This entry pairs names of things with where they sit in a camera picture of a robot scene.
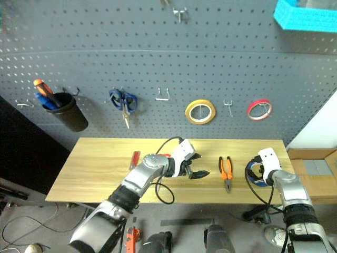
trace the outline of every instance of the yellow tape roll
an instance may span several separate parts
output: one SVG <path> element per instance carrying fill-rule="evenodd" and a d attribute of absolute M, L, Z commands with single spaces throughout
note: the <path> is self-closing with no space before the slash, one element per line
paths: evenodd
<path fill-rule="evenodd" d="M 205 106 L 209 109 L 209 114 L 204 117 L 203 119 L 195 119 L 192 117 L 191 112 L 194 108 L 198 107 L 198 106 Z M 191 102 L 186 110 L 185 110 L 185 115 L 186 118 L 193 124 L 196 125 L 203 125 L 203 124 L 207 124 L 209 123 L 214 117 L 215 117 L 215 107 L 214 105 L 211 103 L 211 101 L 206 100 L 206 99 L 198 99 L 195 100 L 193 102 Z"/>

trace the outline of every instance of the pliers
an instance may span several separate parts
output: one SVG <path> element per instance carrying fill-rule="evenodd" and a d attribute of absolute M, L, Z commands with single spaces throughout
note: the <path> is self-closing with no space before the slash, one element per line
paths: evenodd
<path fill-rule="evenodd" d="M 226 186 L 226 191 L 229 193 L 232 189 L 232 162 L 231 158 L 227 157 L 227 165 L 228 165 L 228 173 L 225 172 L 223 168 L 223 159 L 222 157 L 219 157 L 219 170 L 221 173 L 221 179 L 224 180 L 225 186 Z"/>

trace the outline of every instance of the blue-handled scissors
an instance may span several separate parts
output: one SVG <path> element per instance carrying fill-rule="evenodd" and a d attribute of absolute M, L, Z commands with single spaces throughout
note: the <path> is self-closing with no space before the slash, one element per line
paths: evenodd
<path fill-rule="evenodd" d="M 113 105 L 122 111 L 122 117 L 125 121 L 125 124 L 127 128 L 130 128 L 129 124 L 129 114 L 132 112 L 135 112 L 138 105 L 138 99 L 136 96 L 118 90 L 113 89 L 109 91 L 110 100 L 113 103 Z"/>

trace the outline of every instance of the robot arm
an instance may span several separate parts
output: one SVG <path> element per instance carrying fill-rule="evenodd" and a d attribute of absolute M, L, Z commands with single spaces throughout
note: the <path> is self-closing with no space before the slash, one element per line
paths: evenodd
<path fill-rule="evenodd" d="M 263 164 L 264 182 L 274 185 L 280 193 L 284 222 L 290 237 L 288 252 L 335 252 L 317 220 L 310 196 L 299 177 L 281 169 L 272 148 L 261 150 L 259 156 Z"/>
<path fill-rule="evenodd" d="M 157 154 L 146 155 L 109 198 L 75 230 L 69 249 L 81 253 L 111 252 L 123 234 L 127 218 L 155 178 L 188 174 L 193 179 L 208 175 L 207 171 L 192 172 L 191 160 L 199 157 L 187 139 L 176 146 L 170 158 Z"/>

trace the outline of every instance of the wooden table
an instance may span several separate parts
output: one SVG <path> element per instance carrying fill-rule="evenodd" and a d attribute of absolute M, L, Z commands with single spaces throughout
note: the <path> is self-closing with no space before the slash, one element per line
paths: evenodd
<path fill-rule="evenodd" d="M 141 151 L 141 158 L 154 153 L 165 139 L 108 139 L 80 138 L 55 180 L 46 200 L 65 202 L 101 202 L 118 187 L 129 172 L 133 151 Z M 177 203 L 260 203 L 248 188 L 244 168 L 261 149 L 272 147 L 282 168 L 294 172 L 282 140 L 221 140 L 190 139 L 202 158 L 194 160 L 193 171 L 207 170 L 202 179 L 188 177 L 164 178 L 163 183 L 175 194 Z M 171 153 L 177 145 L 170 141 L 161 153 Z M 225 191 L 218 169 L 219 156 L 230 156 L 233 164 L 232 191 Z M 265 200 L 270 187 L 254 187 Z M 161 189 L 160 195 L 167 201 L 170 194 Z M 141 202 L 159 202 L 154 186 L 141 198 Z M 275 191 L 272 203 L 281 203 Z"/>

